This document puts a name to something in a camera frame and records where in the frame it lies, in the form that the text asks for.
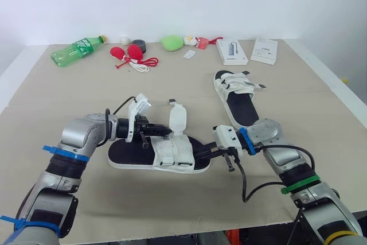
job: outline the blue zip tie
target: blue zip tie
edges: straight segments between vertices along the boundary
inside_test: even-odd
[[[25,228],[25,227],[44,227],[44,228],[48,228],[48,229],[54,231],[57,234],[58,237],[60,237],[60,235],[61,235],[60,228],[57,225],[55,225],[53,223],[49,223],[49,222],[25,221],[24,218],[15,219],[15,218],[8,217],[8,216],[5,216],[5,215],[0,216],[0,220],[4,220],[4,221],[8,221],[8,222],[13,223],[17,230],[19,230],[21,228]]]
[[[52,154],[58,154],[58,155],[62,155],[62,156],[65,156],[65,157],[72,158],[72,159],[81,160],[81,161],[84,161],[84,162],[89,161],[88,156],[75,154],[75,153],[72,153],[72,152],[67,151],[67,150],[59,149],[58,147],[55,147],[55,146],[44,146],[42,149],[46,150],[46,151],[49,151]]]
[[[250,140],[250,137],[247,134],[247,129],[245,129],[244,127],[241,127],[239,130],[247,143],[248,149],[250,149],[250,155],[256,155],[255,149],[253,148],[253,144]]]

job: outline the white cable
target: white cable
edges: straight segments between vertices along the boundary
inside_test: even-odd
[[[138,64],[137,60],[133,60],[131,59],[131,61],[129,62],[129,64],[137,71],[139,72],[148,72],[149,71],[149,67],[146,66],[145,64]]]

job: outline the green plastic bottle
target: green plastic bottle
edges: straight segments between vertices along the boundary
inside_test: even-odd
[[[87,37],[70,44],[70,46],[62,50],[52,53],[51,59],[57,66],[64,67],[90,53],[93,53],[102,43],[105,43],[105,41],[105,36]]]

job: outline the red object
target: red object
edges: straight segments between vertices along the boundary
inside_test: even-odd
[[[143,52],[141,48],[135,44],[131,44],[127,48],[127,54],[129,55],[129,57],[125,56],[125,51],[120,47],[112,47],[110,50],[110,54],[112,57],[118,60],[125,61],[122,64],[115,65],[117,69],[119,69],[122,65],[125,65],[127,63],[144,64],[149,67],[156,67],[159,61],[156,57],[151,57],[150,59],[142,60]]]
[[[227,236],[231,245],[242,245],[242,242],[240,241],[239,229],[225,231],[225,235]]]
[[[121,49],[120,47],[112,47],[110,50],[110,54],[112,57],[122,60],[125,56],[125,51]]]
[[[143,52],[136,44],[131,44],[127,48],[127,54],[134,60],[142,60]]]
[[[198,41],[198,43],[196,44],[196,48],[199,49],[205,49],[209,43],[209,40],[205,37],[197,37],[196,39]]]
[[[197,37],[198,43],[196,44],[196,48],[205,49],[208,44],[215,44],[217,40],[222,40],[222,37],[217,37],[214,40],[208,40],[205,37]]]
[[[217,40],[222,40],[223,38],[222,37],[217,37],[217,38],[215,38],[214,40],[209,40],[209,44],[215,44],[215,43],[217,43]]]

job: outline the red string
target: red string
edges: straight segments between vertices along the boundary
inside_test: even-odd
[[[159,60],[156,57],[151,57],[150,59],[147,60],[139,60],[138,64],[145,64],[146,66],[149,67],[156,67],[158,62]]]
[[[217,37],[214,40],[209,40],[208,44],[215,44],[217,42],[217,40],[222,40],[222,39],[223,39],[222,37]]]
[[[123,60],[125,61],[123,64],[115,65],[117,69],[119,69],[122,65],[134,62],[134,61],[132,61],[132,58],[126,57],[126,56],[123,58]],[[158,62],[159,62],[159,60],[156,57],[151,57],[150,59],[138,60],[137,62],[134,62],[134,63],[144,64],[144,65],[149,66],[149,67],[156,67],[158,65]]]

